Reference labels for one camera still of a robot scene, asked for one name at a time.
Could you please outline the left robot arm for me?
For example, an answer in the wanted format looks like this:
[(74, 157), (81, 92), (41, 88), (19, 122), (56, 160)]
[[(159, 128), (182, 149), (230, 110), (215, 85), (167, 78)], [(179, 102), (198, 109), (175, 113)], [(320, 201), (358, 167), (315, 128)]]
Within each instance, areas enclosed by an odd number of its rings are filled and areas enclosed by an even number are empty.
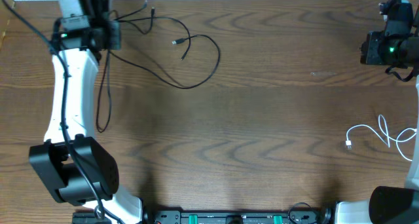
[(48, 41), (55, 74), (52, 114), (43, 144), (29, 150), (29, 162), (56, 202), (90, 208), (94, 218), (108, 223), (142, 223), (142, 201), (119, 183), (117, 163), (94, 132), (101, 52), (120, 48), (111, 0), (58, 2), (62, 16)]

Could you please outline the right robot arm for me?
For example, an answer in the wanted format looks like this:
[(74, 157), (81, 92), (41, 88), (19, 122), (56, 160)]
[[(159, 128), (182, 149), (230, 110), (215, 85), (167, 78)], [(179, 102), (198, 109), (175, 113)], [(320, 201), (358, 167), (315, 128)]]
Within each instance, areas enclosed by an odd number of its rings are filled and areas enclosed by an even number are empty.
[[(387, 20), (384, 30), (371, 31), (361, 46), (360, 62), (382, 65), (385, 74), (406, 83), (415, 80), (418, 89), (418, 28), (414, 21)], [(418, 125), (404, 128), (397, 137), (390, 135), (386, 118), (379, 114), (378, 130), (357, 124), (346, 131), (346, 147), (351, 147), (350, 132), (365, 127), (387, 147), (395, 145), (399, 154), (410, 162), (404, 187), (378, 186), (368, 200), (339, 202), (335, 223), (417, 223), (418, 222)]]

